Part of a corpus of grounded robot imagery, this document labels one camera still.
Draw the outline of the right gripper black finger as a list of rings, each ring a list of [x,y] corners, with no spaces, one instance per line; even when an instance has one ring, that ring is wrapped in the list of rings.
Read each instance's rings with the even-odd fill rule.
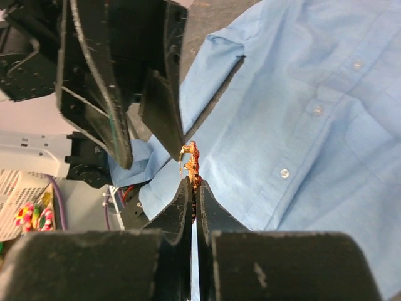
[[[9,250],[2,300],[188,300],[192,186],[143,228],[29,233]]]
[[[251,231],[197,190],[202,300],[380,300],[363,252],[348,235]]]

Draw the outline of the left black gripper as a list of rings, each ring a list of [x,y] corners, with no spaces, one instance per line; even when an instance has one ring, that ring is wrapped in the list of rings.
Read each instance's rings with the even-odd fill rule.
[[[123,102],[165,72],[163,1],[2,1],[1,89],[14,102],[51,94],[76,129],[120,167],[133,163]]]

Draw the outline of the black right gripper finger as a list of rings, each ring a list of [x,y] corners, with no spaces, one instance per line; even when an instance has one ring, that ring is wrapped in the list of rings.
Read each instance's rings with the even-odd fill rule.
[[[152,43],[140,104],[140,116],[171,158],[176,159],[184,134],[179,108],[180,57],[187,9],[175,1],[150,1]]]

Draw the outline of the red maple leaf brooch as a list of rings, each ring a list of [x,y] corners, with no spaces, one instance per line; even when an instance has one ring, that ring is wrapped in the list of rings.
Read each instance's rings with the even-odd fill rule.
[[[182,157],[184,154],[189,154],[189,160],[182,166]],[[180,176],[183,177],[182,169],[188,171],[188,177],[190,179],[190,183],[192,185],[192,223],[194,223],[196,219],[196,194],[197,188],[200,186],[202,182],[202,178],[199,174],[199,157],[200,152],[197,148],[197,144],[195,141],[191,141],[189,145],[183,145],[179,154],[179,168],[180,168]]]

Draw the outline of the light blue button shirt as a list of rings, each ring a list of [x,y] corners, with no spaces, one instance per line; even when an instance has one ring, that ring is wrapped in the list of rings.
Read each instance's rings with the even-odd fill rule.
[[[400,291],[400,2],[260,1],[208,34],[180,88],[200,174],[240,223],[341,231]]]

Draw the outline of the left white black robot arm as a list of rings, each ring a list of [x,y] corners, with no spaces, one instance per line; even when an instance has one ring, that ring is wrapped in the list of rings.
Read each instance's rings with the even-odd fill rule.
[[[109,161],[138,161],[128,109],[155,134],[168,126],[177,69],[167,32],[186,10],[170,1],[2,1],[1,92],[21,103],[55,95],[70,134],[1,134],[1,167],[111,183]]]

